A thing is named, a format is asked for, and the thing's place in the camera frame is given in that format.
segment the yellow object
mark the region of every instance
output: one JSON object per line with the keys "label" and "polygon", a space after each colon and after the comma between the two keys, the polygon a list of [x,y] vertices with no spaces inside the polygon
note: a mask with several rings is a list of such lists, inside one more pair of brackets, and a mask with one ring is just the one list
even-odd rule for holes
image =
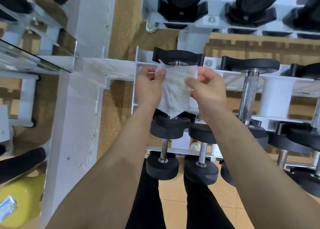
{"label": "yellow object", "polygon": [[17,228],[40,213],[40,198],[45,185],[45,174],[35,177],[22,176],[0,191],[0,201],[11,195],[17,201],[17,209],[9,215],[2,226]]}

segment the white tissue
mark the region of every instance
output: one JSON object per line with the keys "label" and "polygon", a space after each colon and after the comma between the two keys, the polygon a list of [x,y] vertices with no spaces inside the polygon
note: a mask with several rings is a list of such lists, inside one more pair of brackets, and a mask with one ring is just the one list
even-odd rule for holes
{"label": "white tissue", "polygon": [[198,66],[176,66],[165,65],[162,61],[158,64],[155,74],[161,69],[166,69],[165,80],[162,83],[162,98],[158,109],[174,118],[189,107],[191,88],[184,80],[187,77],[197,78]]}

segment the black pants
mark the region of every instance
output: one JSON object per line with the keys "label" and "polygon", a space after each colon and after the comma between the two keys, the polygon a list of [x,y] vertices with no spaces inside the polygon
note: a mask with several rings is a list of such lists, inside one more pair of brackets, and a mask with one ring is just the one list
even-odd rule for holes
{"label": "black pants", "polygon": [[[208,186],[191,182],[185,175],[183,180],[187,193],[187,229],[234,229]],[[145,159],[125,229],[166,228],[158,185],[159,181],[147,173]]]}

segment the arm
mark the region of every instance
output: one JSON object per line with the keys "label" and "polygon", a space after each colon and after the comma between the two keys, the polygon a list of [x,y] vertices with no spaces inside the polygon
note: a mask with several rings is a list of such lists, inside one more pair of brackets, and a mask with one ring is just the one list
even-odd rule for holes
{"label": "arm", "polygon": [[320,205],[287,176],[227,106],[223,78],[199,67],[187,78],[255,228],[319,228]]}
{"label": "arm", "polygon": [[165,71],[144,66],[135,90],[138,108],[117,138],[60,203],[46,229],[125,228],[137,192],[150,125]]}

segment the forearm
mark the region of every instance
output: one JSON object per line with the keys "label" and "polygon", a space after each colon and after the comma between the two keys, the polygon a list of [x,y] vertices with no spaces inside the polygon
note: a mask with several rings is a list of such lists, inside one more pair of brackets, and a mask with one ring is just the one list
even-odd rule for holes
{"label": "forearm", "polygon": [[139,106],[107,152],[59,205],[48,228],[124,228],[139,184],[154,109]]}
{"label": "forearm", "polygon": [[275,164],[230,111],[208,121],[255,228],[318,228],[320,205]]}

